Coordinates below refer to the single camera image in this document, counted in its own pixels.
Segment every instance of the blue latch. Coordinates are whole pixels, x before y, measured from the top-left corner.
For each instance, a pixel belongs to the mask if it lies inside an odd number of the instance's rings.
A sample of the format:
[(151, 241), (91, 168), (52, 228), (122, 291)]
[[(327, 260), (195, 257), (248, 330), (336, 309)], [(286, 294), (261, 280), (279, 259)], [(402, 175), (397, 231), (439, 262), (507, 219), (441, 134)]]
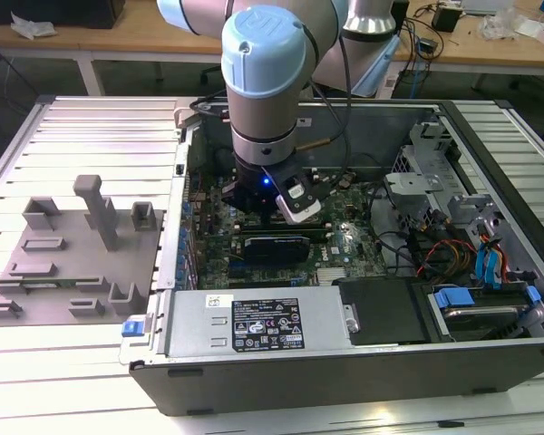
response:
[(542, 300), (542, 296), (540, 295), (538, 288), (536, 288), (534, 285), (529, 285), (526, 288), (526, 292), (528, 293), (528, 297), (533, 304), (537, 304)]
[(123, 323), (123, 329), (121, 335), (123, 337), (142, 337), (145, 335), (144, 331), (145, 321), (128, 320)]
[(475, 305), (466, 287), (447, 287), (441, 289), (435, 295), (437, 305), (443, 309), (448, 306), (471, 306)]

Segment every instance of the wooden table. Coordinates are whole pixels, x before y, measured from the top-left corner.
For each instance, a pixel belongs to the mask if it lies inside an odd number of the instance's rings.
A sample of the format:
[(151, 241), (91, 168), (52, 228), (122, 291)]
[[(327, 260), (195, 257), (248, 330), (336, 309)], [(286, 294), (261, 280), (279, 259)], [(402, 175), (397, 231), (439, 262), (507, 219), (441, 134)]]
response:
[(0, 25), (0, 52), (5, 56), (73, 59), (89, 95), (104, 95), (94, 60), (219, 63), (221, 44), (167, 24), (154, 0), (126, 0), (112, 29), (56, 26), (58, 35), (33, 41)]
[[(412, 0), (409, 16), (432, 0)], [(540, 0), (518, 0), (519, 12), (539, 19)], [(432, 13), (421, 19), (430, 23)], [(484, 41), (477, 33), (481, 18), (463, 17), (452, 34), (443, 34), (445, 48), (431, 66), (434, 71), (544, 75), (544, 45), (520, 35), (513, 41)], [(93, 60), (146, 62), (219, 63), (221, 44), (211, 38), (189, 34), (163, 20), (154, 0), (127, 0), (117, 24), (111, 30), (57, 26), (56, 36), (34, 41), (19, 36), (9, 26), (0, 26), (0, 51), (13, 57), (74, 59), (81, 70), (89, 95), (103, 95)], [(438, 39), (418, 24), (417, 33)], [(409, 56), (408, 37), (392, 62), (381, 98), (390, 98), (392, 83)]]
[[(431, 0), (412, 0), (408, 16), (421, 5), (428, 5)], [(539, 10), (541, 0), (517, 0), (517, 11), (530, 19), (544, 22), (544, 14)], [(425, 13), (419, 18), (431, 24), (433, 13)], [(448, 73), (477, 73), (479, 80), (474, 86), (480, 86), (485, 74), (544, 75), (544, 44), (528, 36), (519, 35), (515, 40), (485, 41), (478, 34), (481, 17), (464, 16), (457, 23), (453, 33), (442, 33), (444, 49), (442, 55), (431, 65), (432, 71)], [(439, 37), (424, 25), (416, 25), (418, 36), (439, 42)], [(391, 98), (394, 84), (400, 71), (409, 58), (409, 37), (402, 32), (402, 44), (397, 50), (387, 80), (380, 90), (380, 98)]]

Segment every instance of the barcode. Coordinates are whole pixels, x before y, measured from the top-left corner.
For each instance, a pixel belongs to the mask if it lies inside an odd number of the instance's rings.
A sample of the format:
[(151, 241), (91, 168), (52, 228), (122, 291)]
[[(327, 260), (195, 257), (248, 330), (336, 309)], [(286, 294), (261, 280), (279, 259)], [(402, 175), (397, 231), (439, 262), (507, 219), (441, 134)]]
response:
[(302, 342), (302, 335), (286, 335), (287, 342)]

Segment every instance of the light blue robot cap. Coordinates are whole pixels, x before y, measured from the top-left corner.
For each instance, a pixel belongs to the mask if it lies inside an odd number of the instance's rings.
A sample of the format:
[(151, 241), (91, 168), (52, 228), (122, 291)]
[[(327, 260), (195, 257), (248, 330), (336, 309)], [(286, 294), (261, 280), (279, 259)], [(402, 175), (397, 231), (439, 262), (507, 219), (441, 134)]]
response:
[(305, 64), (303, 25), (282, 7), (258, 5), (233, 14), (221, 41), (226, 84), (247, 98), (278, 95), (297, 80)]

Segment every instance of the sticker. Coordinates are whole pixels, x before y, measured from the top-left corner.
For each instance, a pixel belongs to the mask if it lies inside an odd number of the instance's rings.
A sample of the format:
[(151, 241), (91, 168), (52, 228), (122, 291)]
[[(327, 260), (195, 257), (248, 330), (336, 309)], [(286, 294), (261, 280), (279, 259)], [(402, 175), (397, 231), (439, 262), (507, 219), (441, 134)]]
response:
[(236, 352), (305, 348), (298, 299), (230, 302), (232, 347)]
[(206, 308), (230, 308), (234, 295), (206, 295)]
[(298, 118), (296, 126), (306, 128), (312, 127), (312, 118)]

